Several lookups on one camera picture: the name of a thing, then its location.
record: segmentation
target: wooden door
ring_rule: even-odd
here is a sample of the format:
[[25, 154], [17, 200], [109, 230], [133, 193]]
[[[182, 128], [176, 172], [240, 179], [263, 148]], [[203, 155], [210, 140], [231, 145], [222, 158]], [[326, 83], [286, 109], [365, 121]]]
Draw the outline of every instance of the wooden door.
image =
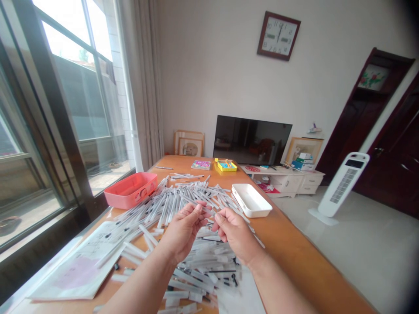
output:
[[[376, 48], [372, 50], [317, 164], [316, 169], [325, 173], [322, 185], [330, 184], [345, 157], [360, 149], [413, 61]], [[388, 71], [380, 90], [358, 85], [368, 65]]]
[[354, 190], [419, 218], [419, 74], [368, 153]]

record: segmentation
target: television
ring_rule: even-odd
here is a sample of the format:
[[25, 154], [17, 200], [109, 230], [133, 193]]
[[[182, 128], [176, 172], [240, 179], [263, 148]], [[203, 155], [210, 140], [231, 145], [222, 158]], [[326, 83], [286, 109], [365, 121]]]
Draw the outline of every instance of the television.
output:
[[213, 157], [279, 165], [291, 128], [292, 124], [218, 115]]

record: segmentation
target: blue box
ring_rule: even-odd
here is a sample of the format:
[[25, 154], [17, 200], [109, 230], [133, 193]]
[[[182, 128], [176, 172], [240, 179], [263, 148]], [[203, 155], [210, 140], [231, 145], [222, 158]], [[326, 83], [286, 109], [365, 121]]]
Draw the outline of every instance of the blue box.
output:
[[300, 171], [313, 171], [314, 170], [313, 164], [303, 164], [295, 160], [292, 161], [291, 167], [298, 169]]

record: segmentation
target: white paper sheet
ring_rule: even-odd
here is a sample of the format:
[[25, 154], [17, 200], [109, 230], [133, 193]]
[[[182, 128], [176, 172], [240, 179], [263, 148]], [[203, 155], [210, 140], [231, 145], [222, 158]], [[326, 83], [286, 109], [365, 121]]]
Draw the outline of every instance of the white paper sheet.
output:
[[242, 278], [237, 288], [222, 287], [217, 292], [219, 314], [266, 313], [250, 269], [242, 266]]
[[97, 269], [95, 264], [114, 248], [120, 238], [105, 236], [115, 222], [104, 222], [69, 256], [54, 268], [27, 298], [33, 300], [93, 299], [100, 285], [118, 260], [123, 245]]

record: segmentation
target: beige curtain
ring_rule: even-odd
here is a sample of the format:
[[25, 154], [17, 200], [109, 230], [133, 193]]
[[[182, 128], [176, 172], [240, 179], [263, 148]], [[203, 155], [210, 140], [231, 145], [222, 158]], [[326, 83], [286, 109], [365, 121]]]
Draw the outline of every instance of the beige curtain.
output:
[[137, 171], [163, 155], [163, 112], [156, 0], [115, 0], [122, 55], [131, 103], [131, 129]]

